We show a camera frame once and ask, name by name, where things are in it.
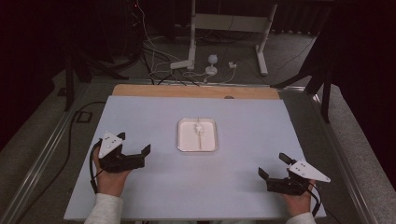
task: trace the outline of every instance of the white table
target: white table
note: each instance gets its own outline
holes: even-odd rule
[[[214,152],[177,149],[177,123],[184,118],[213,119],[219,148]],[[267,192],[265,182],[257,174],[260,166],[273,178],[286,177],[288,166],[278,159],[279,152],[296,160],[304,158],[282,100],[110,96],[92,145],[105,131],[126,132],[122,151],[125,155],[139,153],[151,144],[146,167],[132,171],[127,180],[121,196],[122,218],[219,220],[288,216],[280,195]],[[64,218],[85,219],[93,206],[88,153]],[[323,216],[321,208],[317,217]]]

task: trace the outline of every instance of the black equipment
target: black equipment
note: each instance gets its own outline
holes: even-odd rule
[[[284,153],[279,153],[279,158],[287,165],[293,165],[294,163],[297,162],[296,160],[291,159]],[[312,211],[312,215],[315,216],[320,208],[321,199],[319,201],[318,197],[314,193],[312,193],[312,191],[309,189],[309,186],[312,185],[309,182],[309,179],[303,178],[295,174],[290,169],[288,169],[288,173],[289,176],[283,179],[269,178],[269,175],[265,173],[265,171],[262,168],[259,167],[259,176],[262,179],[264,179],[265,182],[267,183],[268,191],[281,193],[281,194],[288,194],[288,195],[302,195],[307,191],[309,194],[311,194],[311,196],[317,202],[314,207],[314,210]]]
[[[118,138],[125,140],[125,133],[120,133],[117,135]],[[95,182],[95,178],[102,172],[107,171],[109,173],[120,173],[123,171],[134,170],[138,168],[145,167],[145,158],[150,153],[150,145],[147,145],[140,154],[134,154],[125,156],[122,152],[122,144],[113,149],[107,155],[105,155],[102,159],[99,159],[100,168],[103,169],[97,175],[93,175],[92,169],[92,160],[93,160],[93,152],[95,149],[102,145],[102,139],[93,145],[90,156],[90,174],[91,174],[91,185],[93,191],[97,193],[97,185]]]

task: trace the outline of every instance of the white sleeve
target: white sleeve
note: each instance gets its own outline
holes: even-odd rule
[[[122,199],[119,197],[97,193],[96,204],[85,224],[117,224],[120,223]]]
[[[316,224],[316,222],[312,213],[308,212],[292,217],[286,224]]]

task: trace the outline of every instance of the human hand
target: human hand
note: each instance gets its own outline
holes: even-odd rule
[[[309,190],[312,190],[315,182],[315,180],[309,180],[309,183],[312,184],[308,187]],[[299,196],[282,194],[282,197],[285,200],[289,214],[292,217],[311,211],[311,194],[308,193],[308,191]]]
[[[120,197],[125,185],[126,178],[130,171],[123,171],[120,173],[109,173],[107,171],[102,171],[99,165],[99,150],[97,147],[93,152],[93,161],[96,166],[98,193],[108,194],[116,197]]]

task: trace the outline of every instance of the white tray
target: white tray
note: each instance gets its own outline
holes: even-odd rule
[[[196,132],[196,125],[203,128]],[[213,119],[181,119],[178,122],[177,147],[181,151],[214,151],[218,148],[216,123]]]

